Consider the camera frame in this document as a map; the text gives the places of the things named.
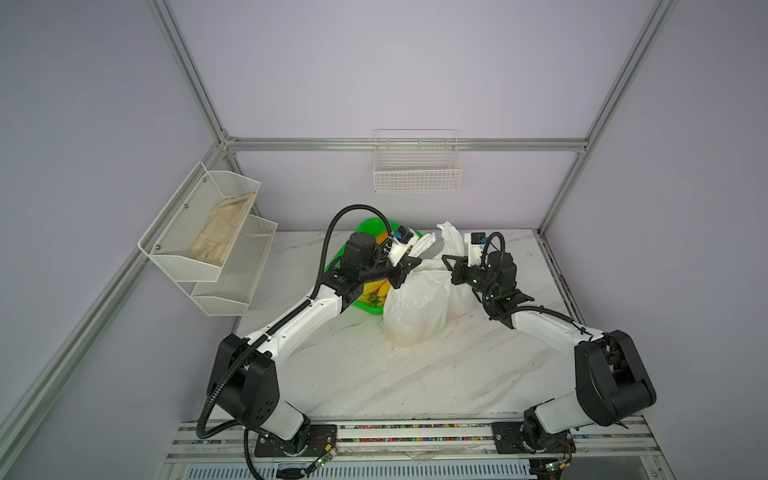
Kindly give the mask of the white lemon print plastic bag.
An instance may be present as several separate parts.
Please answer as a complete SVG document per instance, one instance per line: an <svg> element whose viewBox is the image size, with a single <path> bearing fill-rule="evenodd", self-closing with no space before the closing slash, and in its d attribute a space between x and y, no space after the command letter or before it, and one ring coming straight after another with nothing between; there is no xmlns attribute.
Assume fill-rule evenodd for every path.
<svg viewBox="0 0 768 480"><path fill-rule="evenodd" d="M385 301L382 329L397 347L425 342L474 309L476 299L471 288L453 284L442 261L444 255L465 256L464 239L448 221L437 228L439 234L426 234L410 248L408 255L421 263L399 288L390 290Z"/></svg>

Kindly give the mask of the beige cloth in shelf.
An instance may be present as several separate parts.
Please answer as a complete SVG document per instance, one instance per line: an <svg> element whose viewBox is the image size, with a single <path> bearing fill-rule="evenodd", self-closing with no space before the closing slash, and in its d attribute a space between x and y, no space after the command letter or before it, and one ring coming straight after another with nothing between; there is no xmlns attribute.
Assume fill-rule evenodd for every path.
<svg viewBox="0 0 768 480"><path fill-rule="evenodd" d="M254 193L228 197L214 207L203 230L192 243L187 256L193 260L222 267L254 199Z"/></svg>

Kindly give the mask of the lower white mesh shelf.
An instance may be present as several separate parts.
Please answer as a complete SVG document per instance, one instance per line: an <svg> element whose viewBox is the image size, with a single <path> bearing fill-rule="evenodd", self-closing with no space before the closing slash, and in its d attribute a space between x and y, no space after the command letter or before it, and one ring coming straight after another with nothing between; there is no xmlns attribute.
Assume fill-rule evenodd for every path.
<svg viewBox="0 0 768 480"><path fill-rule="evenodd" d="M242 316L265 268L278 224L249 215L216 282L200 282L191 300L208 317Z"/></svg>

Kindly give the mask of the white mesh shelf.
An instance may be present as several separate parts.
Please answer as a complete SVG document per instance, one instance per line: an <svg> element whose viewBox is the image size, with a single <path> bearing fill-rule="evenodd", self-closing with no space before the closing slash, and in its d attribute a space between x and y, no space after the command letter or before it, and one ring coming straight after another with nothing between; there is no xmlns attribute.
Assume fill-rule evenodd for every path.
<svg viewBox="0 0 768 480"><path fill-rule="evenodd" d="M198 163L138 241L139 250L174 282L216 282L224 265L193 260L187 253L214 207L225 198L249 193L256 199L259 188L249 177Z"/></svg>
<svg viewBox="0 0 768 480"><path fill-rule="evenodd" d="M242 316L265 268L278 224L249 215L216 282L200 282L191 300L208 317Z"/></svg>

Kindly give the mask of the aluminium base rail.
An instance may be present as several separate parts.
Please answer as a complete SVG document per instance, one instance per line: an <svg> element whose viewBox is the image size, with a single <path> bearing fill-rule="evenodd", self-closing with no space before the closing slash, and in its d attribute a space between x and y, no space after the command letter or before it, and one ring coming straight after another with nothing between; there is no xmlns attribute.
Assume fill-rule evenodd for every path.
<svg viewBox="0 0 768 480"><path fill-rule="evenodd" d="M182 425L162 479L672 479L674 473L641 416L620 426L580 427L544 451L524 450L516 425L501 419L330 420L314 425L305 450L231 428L208 440Z"/></svg>

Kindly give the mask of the lower yellow banana bunch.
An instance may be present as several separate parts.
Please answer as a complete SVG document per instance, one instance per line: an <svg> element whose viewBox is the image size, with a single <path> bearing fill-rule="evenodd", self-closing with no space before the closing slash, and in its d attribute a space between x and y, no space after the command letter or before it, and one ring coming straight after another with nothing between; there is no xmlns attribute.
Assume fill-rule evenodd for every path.
<svg viewBox="0 0 768 480"><path fill-rule="evenodd" d="M390 286L388 284L380 286L376 291L370 291L363 294L360 301L372 308L381 308L384 306Z"/></svg>

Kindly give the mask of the green plastic basket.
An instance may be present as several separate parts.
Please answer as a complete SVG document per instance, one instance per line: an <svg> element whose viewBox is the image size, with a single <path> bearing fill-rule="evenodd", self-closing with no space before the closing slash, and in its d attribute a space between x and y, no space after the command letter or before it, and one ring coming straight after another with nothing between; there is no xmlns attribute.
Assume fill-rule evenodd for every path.
<svg viewBox="0 0 768 480"><path fill-rule="evenodd" d="M358 307L381 315L395 286L417 266L414 252L422 234L380 218L363 221L341 249L326 262L319 285L342 299L344 309Z"/></svg>

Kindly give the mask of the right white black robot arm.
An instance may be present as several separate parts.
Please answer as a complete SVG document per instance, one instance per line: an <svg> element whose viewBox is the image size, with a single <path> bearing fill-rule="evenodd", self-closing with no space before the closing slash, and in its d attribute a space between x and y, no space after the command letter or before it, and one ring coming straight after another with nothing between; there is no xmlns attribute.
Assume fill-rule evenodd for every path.
<svg viewBox="0 0 768 480"><path fill-rule="evenodd" d="M469 286L490 319L559 352L573 367L568 393L528 408L520 427L521 447L542 452L566 431L589 425L620 425L657 401L657 394L630 335L587 327L566 314L535 305L517 286L517 265L493 251L472 263L444 255L455 285Z"/></svg>

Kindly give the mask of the upper white mesh shelf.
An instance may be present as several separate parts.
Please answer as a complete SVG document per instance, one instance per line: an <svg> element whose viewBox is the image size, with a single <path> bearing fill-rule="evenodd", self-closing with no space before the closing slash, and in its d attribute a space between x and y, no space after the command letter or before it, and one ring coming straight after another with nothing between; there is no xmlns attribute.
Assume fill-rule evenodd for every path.
<svg viewBox="0 0 768 480"><path fill-rule="evenodd" d="M187 253L214 207L225 198L249 193L256 199L259 188L249 177L198 163L138 241L139 250L174 282L216 282L224 265L193 260Z"/></svg>

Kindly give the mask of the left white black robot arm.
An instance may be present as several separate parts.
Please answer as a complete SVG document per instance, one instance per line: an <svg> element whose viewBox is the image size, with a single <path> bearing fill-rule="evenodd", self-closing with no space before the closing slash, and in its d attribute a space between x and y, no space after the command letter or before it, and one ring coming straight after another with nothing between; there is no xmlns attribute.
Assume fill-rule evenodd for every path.
<svg viewBox="0 0 768 480"><path fill-rule="evenodd" d="M311 421L281 398L278 371L320 326L356 302L364 287L387 281L399 288L420 263L411 254L420 237L399 227L385 239L353 233L340 256L321 264L318 283L297 305L266 327L219 344L196 435L208 439L235 426L275 440L291 454L306 448Z"/></svg>

